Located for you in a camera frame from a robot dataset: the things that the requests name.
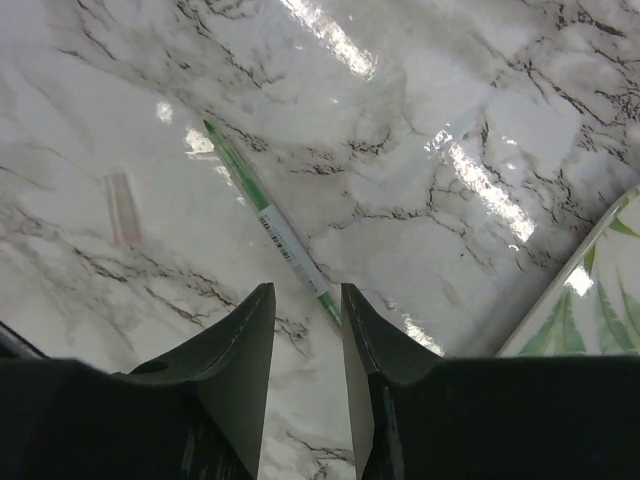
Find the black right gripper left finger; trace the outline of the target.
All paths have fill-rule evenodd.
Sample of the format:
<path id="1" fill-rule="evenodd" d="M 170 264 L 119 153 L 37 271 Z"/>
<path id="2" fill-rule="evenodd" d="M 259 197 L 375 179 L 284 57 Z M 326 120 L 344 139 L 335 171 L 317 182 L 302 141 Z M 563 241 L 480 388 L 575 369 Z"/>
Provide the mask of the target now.
<path id="1" fill-rule="evenodd" d="M 111 478 L 256 478 L 275 306 L 274 286 L 263 283 L 213 326 L 115 374 L 132 391 Z"/>

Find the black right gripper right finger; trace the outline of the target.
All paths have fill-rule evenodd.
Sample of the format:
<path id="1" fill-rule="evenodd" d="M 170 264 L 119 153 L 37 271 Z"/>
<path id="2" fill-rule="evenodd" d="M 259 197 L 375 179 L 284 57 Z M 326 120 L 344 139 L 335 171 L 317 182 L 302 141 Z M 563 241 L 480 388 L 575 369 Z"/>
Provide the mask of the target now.
<path id="1" fill-rule="evenodd" d="M 341 288 L 342 339 L 359 479 L 497 479 L 491 361 L 446 360 Z"/>

